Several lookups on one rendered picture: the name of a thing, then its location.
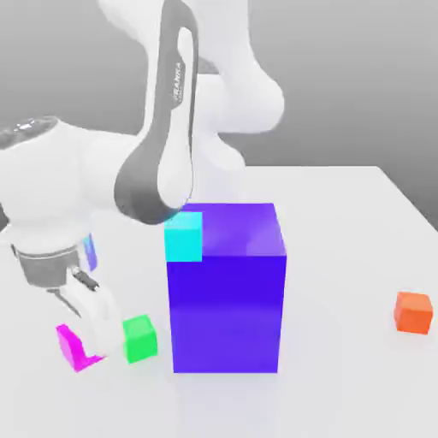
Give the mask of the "small orange cube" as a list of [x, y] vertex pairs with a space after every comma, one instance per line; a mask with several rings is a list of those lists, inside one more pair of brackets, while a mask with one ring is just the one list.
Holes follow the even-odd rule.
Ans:
[[427, 294], [397, 293], [394, 322], [398, 331], [427, 335], [433, 315], [433, 306]]

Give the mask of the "small magenta cube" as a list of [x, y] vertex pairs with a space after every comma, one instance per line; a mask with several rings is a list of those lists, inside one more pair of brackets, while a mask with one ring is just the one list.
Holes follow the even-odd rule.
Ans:
[[67, 324], [56, 326], [56, 335], [63, 357], [79, 373], [107, 358], [96, 348], [84, 342]]

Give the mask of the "small green cube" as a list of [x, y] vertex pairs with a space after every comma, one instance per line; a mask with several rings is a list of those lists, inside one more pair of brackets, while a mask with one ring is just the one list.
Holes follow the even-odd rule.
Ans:
[[137, 363], [158, 354], [157, 332], [147, 315], [123, 322], [124, 353], [129, 364]]

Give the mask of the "large blue box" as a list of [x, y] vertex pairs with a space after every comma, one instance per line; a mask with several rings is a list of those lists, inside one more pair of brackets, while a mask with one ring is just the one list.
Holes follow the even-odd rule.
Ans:
[[278, 370], [287, 251], [272, 203], [188, 204], [201, 262], [167, 262], [176, 373]]

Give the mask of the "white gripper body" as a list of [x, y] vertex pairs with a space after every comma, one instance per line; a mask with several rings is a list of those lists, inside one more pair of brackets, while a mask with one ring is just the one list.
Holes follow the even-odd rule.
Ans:
[[106, 357], [121, 347], [121, 312], [110, 290], [96, 287], [92, 291], [81, 282], [70, 282], [47, 292], [78, 317], [73, 331], [89, 355]]

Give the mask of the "small cyan cube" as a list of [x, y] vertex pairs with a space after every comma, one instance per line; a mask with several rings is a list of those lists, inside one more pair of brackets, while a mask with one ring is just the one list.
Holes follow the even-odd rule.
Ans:
[[201, 212], [182, 211], [164, 223], [167, 262], [201, 262], [203, 219]]

